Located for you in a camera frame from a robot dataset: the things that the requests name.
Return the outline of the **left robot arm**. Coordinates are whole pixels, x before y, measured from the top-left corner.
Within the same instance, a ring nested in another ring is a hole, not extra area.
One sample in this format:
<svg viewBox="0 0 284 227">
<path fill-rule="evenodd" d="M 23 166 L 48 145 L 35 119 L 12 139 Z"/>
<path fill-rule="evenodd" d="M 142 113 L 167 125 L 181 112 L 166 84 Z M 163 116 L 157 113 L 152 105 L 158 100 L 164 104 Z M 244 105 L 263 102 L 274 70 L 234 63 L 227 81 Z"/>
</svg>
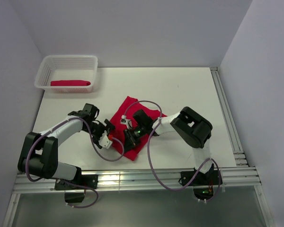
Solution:
<svg viewBox="0 0 284 227">
<path fill-rule="evenodd" d="M 30 132 L 25 136 L 18 160 L 18 170 L 36 180 L 64 180 L 72 189 L 85 185 L 82 169 L 78 166 L 62 163 L 58 160 L 58 148 L 72 135 L 86 132 L 98 148 L 109 148 L 112 141 L 109 134 L 115 126 L 109 121 L 97 120 L 99 109 L 92 104 L 85 104 L 82 110 L 72 111 L 67 117 L 52 128 L 40 132 Z"/>
</svg>

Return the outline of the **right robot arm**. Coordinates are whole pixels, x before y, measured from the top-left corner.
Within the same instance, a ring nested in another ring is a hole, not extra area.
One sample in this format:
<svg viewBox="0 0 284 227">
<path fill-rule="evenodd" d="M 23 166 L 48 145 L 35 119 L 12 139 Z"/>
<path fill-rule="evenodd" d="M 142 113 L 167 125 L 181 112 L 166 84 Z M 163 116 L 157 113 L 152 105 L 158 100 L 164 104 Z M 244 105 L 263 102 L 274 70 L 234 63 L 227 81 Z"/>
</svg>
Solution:
<svg viewBox="0 0 284 227">
<path fill-rule="evenodd" d="M 136 126 L 124 130 L 124 150 L 126 152 L 137 148 L 143 139 L 150 135 L 157 137 L 165 133 L 176 132 L 193 150 L 195 157 L 195 178 L 198 184 L 206 184 L 212 179 L 214 166 L 211 161 L 209 139 L 211 138 L 212 124 L 189 107 L 180 112 L 152 119 L 140 109 L 133 114 Z"/>
</svg>

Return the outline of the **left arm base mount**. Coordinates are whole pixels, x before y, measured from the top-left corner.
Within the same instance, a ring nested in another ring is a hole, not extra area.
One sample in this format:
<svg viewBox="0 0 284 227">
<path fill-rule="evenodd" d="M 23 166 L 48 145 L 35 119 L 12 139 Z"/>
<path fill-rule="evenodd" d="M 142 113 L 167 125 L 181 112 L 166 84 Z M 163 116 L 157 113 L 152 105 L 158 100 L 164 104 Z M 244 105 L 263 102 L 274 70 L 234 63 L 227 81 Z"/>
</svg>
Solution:
<svg viewBox="0 0 284 227">
<path fill-rule="evenodd" d="M 88 208 L 94 205 L 99 199 L 99 193 L 96 191 L 98 185 L 98 175 L 82 175 L 75 180 L 56 180 L 54 190 L 64 191 L 64 201 L 66 205 L 77 209 Z M 87 191 L 95 194 L 92 203 L 83 205 L 87 198 Z"/>
</svg>

